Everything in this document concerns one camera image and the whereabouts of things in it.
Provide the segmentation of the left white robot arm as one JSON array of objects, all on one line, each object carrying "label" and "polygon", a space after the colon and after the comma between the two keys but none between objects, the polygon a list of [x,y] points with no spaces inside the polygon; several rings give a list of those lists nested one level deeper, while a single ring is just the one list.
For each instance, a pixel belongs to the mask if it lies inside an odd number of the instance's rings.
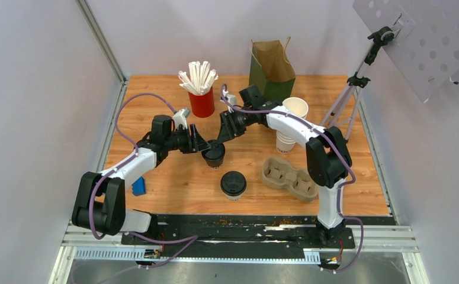
[{"label": "left white robot arm", "polygon": [[174,127],[172,117],[157,115],[151,130],[137,142],[137,148],[115,166],[82,177],[72,212],[72,224],[92,230],[98,239],[123,231],[136,232],[145,244],[159,238],[156,217],[148,212],[126,208],[126,189],[146,172],[165,160],[170,151],[184,154],[208,150],[194,124]]}]

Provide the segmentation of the white paper cup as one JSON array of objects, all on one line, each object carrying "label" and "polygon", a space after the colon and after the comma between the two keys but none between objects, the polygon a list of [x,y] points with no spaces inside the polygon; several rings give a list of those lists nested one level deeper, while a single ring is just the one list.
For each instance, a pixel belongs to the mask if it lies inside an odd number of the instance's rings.
[{"label": "white paper cup", "polygon": [[242,194],[240,194],[240,195],[226,195],[226,198],[231,200],[231,201],[237,201],[238,199],[240,199],[241,196],[242,196]]}]

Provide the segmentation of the black coffee lid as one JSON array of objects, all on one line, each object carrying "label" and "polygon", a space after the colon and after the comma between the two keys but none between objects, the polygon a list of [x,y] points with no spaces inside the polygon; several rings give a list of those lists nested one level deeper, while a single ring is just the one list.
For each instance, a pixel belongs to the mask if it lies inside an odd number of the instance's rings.
[{"label": "black coffee lid", "polygon": [[220,181],[220,188],[225,195],[240,195],[246,190],[246,178],[241,172],[226,172]]},{"label": "black coffee lid", "polygon": [[209,140],[208,145],[210,146],[210,148],[201,152],[202,157],[206,161],[211,161],[211,162],[222,161],[226,154],[226,148],[224,144],[217,140]]}]

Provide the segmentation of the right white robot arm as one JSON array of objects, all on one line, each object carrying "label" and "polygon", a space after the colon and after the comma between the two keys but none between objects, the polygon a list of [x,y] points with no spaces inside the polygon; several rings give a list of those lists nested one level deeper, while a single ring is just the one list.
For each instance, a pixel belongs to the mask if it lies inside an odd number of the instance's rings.
[{"label": "right white robot arm", "polygon": [[243,105],[229,102],[227,85],[220,88],[220,100],[228,107],[220,113],[219,143],[242,136],[247,127],[261,124],[290,137],[306,151],[307,172],[320,188],[320,211],[316,231],[319,244],[331,247],[340,239],[338,228],[344,225],[342,190],[349,184],[347,176],[353,176],[352,160],[346,141],[337,127],[321,127],[293,114],[276,100],[266,100],[255,85],[240,92]]}]

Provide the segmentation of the green paper bag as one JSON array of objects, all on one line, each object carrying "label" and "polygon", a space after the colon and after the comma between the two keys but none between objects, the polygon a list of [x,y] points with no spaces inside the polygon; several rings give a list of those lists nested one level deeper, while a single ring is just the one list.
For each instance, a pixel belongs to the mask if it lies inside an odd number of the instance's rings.
[{"label": "green paper bag", "polygon": [[249,84],[268,100],[282,102],[291,96],[296,73],[286,54],[290,39],[251,42]]}]

